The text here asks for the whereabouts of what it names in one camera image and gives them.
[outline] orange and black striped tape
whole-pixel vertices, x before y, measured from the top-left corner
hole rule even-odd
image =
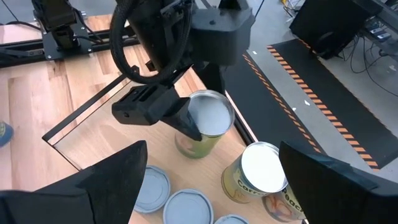
[[[317,152],[321,152],[321,150],[319,150],[319,148],[317,147],[317,145],[315,144],[315,140],[313,139],[313,137],[308,134],[306,132],[306,130],[304,130],[303,126],[299,123],[299,121],[297,121],[297,119],[294,117],[294,114],[292,114],[292,112],[290,112],[290,110],[288,109],[289,107],[287,105],[285,105],[285,103],[281,100],[278,92],[274,89],[274,87],[272,85],[270,85],[266,79],[261,75],[261,73],[259,72],[259,68],[257,69],[256,66],[254,65],[254,62],[251,61],[251,59],[249,59],[246,55],[243,55],[243,58],[245,59],[245,61],[247,61],[247,63],[250,65],[250,67],[253,69],[254,73],[257,75],[257,77],[260,79],[260,81],[264,84],[264,86],[269,90],[269,92],[271,93],[271,95],[275,98],[275,100],[279,103],[279,105],[283,108],[283,110],[286,112],[287,116],[292,120],[292,122],[296,125],[296,127],[298,128],[298,130],[300,130],[300,132],[303,134],[303,136],[305,137],[305,139],[308,141],[308,143],[311,144],[311,146],[313,147],[313,149]]]
[[[322,113],[329,119],[334,127],[340,132],[340,134],[348,141],[348,143],[354,148],[354,150],[362,157],[363,160],[372,168],[374,171],[379,171],[379,166],[376,161],[369,155],[366,150],[360,145],[354,136],[349,133],[349,131],[343,126],[343,124],[338,120],[336,116],[328,109],[321,99],[318,98],[316,94],[308,87],[308,85],[300,78],[292,67],[284,60],[282,56],[276,51],[273,46],[267,46],[268,51],[275,57],[275,59],[283,66],[286,72],[295,80],[295,82],[301,87],[301,89],[308,95],[309,98],[316,104],[316,106],[322,111]]]

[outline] wooden table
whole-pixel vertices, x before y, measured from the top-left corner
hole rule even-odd
[[[109,16],[89,17],[87,23],[93,30],[107,29]],[[0,43],[26,40],[22,37],[27,36],[37,39],[40,34],[26,27],[0,27]],[[130,64],[140,66],[143,74],[150,75],[145,66],[148,57],[141,46],[125,48],[125,53]],[[11,143],[0,149],[0,189],[36,190],[77,172],[41,137],[118,75],[109,51],[60,62],[0,69],[0,118],[15,129]],[[240,205],[223,193],[221,173],[244,149],[235,128],[221,139],[208,157],[187,159],[175,149],[175,130],[166,124],[127,126],[113,118],[111,103],[120,99],[133,85],[137,84],[124,80],[51,139],[50,144],[56,143],[54,147],[59,152],[78,167],[85,168],[144,139],[148,143],[148,164],[166,170],[171,179],[172,193],[187,187],[201,190],[212,202],[215,220],[237,213],[250,223],[276,223],[259,199]],[[176,83],[176,89],[181,96],[188,96],[195,90],[204,89],[204,86],[189,70]],[[162,223],[161,217],[162,210],[152,215],[134,212],[131,221]]]

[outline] gray can lid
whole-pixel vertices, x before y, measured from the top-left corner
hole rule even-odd
[[[249,222],[239,215],[226,215],[219,218],[214,224],[249,224]]]
[[[140,213],[159,210],[166,203],[170,191],[167,174],[156,166],[147,166],[134,210]]]
[[[213,224],[213,207],[207,197],[195,189],[175,192],[163,210],[164,224]]]

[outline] tin can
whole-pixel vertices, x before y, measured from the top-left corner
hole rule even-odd
[[[199,90],[190,95],[188,106],[202,140],[195,141],[176,132],[177,149],[191,159],[207,156],[234,123],[234,109],[227,97],[213,90]]]
[[[284,189],[287,179],[278,156],[279,149],[272,144],[250,144],[224,170],[221,177],[224,193],[234,202],[249,203]]]
[[[304,212],[289,185],[281,192],[262,198],[262,203],[268,214],[279,222],[305,219]]]
[[[0,121],[0,147],[5,146],[12,138],[14,130],[8,124]]]

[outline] concrete floor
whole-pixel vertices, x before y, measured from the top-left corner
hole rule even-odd
[[[208,0],[212,6],[217,6],[220,0]],[[5,0],[19,20],[33,21],[32,4],[30,0]],[[71,4],[79,10],[86,11],[89,16],[110,14],[116,5],[115,0],[70,0]],[[249,0],[254,13],[259,9],[261,0]],[[13,17],[0,3],[0,23],[13,21]],[[266,1],[261,7],[256,23],[252,28],[251,46],[249,53],[272,84],[284,97],[286,102],[294,108],[302,122],[306,125],[315,139],[326,150],[328,155],[350,163],[366,172],[372,172],[383,178],[398,182],[398,159],[374,173],[360,156],[352,149],[336,128],[327,120],[323,113],[315,105],[306,105],[305,100],[311,102],[302,89],[293,81],[286,71],[279,65],[274,57],[267,51],[266,46],[286,40],[294,36],[289,31],[289,16],[282,8],[278,0]],[[374,48],[374,54],[378,57],[378,49]],[[362,70],[363,43],[360,42],[353,58],[353,68]],[[325,61],[324,64],[343,82],[360,101],[362,101],[375,116],[380,119],[396,136],[398,136],[398,97],[388,94],[374,84],[366,72],[355,74],[350,69],[349,62],[339,58]],[[388,90],[398,94],[398,63],[389,57],[377,61],[377,64],[369,69],[375,81]]]

